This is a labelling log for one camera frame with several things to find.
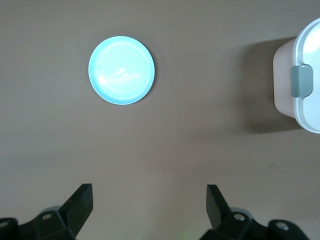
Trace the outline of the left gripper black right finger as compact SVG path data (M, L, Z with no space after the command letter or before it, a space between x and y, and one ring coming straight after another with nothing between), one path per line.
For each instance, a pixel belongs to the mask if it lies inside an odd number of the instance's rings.
M267 226L258 223L250 212L230 207L215 184L206 187L206 212L211 229L202 240L308 240L293 222L273 219Z

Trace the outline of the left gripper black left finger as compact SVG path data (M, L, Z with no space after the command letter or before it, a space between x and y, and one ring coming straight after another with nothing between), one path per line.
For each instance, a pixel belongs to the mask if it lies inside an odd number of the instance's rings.
M46 210L19 225L13 217L0 219L2 240L75 240L93 211L93 187L82 184L57 210Z

